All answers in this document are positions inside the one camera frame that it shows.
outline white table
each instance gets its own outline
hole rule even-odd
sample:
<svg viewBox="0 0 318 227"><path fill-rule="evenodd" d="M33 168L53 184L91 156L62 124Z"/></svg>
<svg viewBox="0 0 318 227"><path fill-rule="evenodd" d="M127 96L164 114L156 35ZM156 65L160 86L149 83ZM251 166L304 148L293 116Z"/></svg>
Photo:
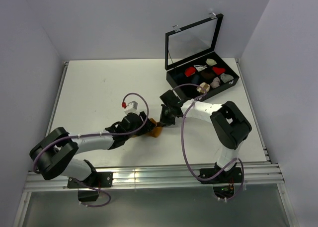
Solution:
<svg viewBox="0 0 318 227"><path fill-rule="evenodd" d="M234 58L224 59L239 75ZM165 79L164 59L70 61L56 107L51 130L64 127L68 132L84 134L99 132L125 116L121 107L126 93L137 92L149 104L150 117L159 120L159 98L171 86ZM139 112L145 106L138 97ZM240 149L243 162L266 161L252 111L241 79L234 87L206 100L208 103L233 101L252 125L252 132ZM76 155L94 166L154 166L184 164L181 152L180 124L164 128L158 138L138 137L111 151L90 151ZM185 146L190 163L214 163L221 143L213 125L187 119Z"/></svg>

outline gray floor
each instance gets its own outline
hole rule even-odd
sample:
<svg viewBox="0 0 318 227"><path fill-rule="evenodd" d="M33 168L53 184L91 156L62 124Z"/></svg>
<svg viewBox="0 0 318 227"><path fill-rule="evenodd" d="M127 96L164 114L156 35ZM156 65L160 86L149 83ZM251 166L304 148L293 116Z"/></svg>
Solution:
<svg viewBox="0 0 318 227"><path fill-rule="evenodd" d="M276 185L247 186L228 203L210 187L118 190L102 208L79 206L76 192L32 193L24 227L286 227Z"/></svg>

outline white wall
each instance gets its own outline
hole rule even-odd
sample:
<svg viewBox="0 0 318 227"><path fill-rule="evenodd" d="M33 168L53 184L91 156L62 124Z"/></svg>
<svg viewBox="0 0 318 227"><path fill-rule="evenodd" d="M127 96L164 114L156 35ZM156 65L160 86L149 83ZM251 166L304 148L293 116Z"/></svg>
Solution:
<svg viewBox="0 0 318 227"><path fill-rule="evenodd" d="M62 73L61 60L26 0L0 0L0 219L11 226L43 138Z"/></svg>
<svg viewBox="0 0 318 227"><path fill-rule="evenodd" d="M301 226L318 226L318 3L270 0L241 59Z"/></svg>
<svg viewBox="0 0 318 227"><path fill-rule="evenodd" d="M64 60L164 58L164 35L225 15L217 44L241 57L269 0L28 0Z"/></svg>

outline red cloth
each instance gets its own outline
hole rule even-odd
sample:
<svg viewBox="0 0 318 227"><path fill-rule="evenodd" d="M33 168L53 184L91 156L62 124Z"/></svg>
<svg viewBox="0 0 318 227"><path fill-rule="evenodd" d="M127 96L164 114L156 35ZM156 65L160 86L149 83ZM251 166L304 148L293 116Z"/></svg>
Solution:
<svg viewBox="0 0 318 227"><path fill-rule="evenodd" d="M212 67L212 70L215 72L215 74L217 74L218 76L220 74L223 74L225 72L224 68L218 68L218 67Z"/></svg>
<svg viewBox="0 0 318 227"><path fill-rule="evenodd" d="M184 74L189 77L195 73L195 68L194 67L189 67L185 70Z"/></svg>

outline glass panel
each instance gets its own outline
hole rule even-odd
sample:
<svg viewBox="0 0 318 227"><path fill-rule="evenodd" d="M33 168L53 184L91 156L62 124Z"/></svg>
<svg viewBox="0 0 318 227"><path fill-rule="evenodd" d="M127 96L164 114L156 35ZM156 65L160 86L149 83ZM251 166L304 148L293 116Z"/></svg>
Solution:
<svg viewBox="0 0 318 227"><path fill-rule="evenodd" d="M209 49L212 44L217 19L169 36L169 54L173 62ZM168 65L172 63L168 54Z"/></svg>
<svg viewBox="0 0 318 227"><path fill-rule="evenodd" d="M74 191L32 193L23 226L288 226L275 184L247 186L246 191L226 204L214 199L211 187L110 193L112 201L101 208L79 206Z"/></svg>

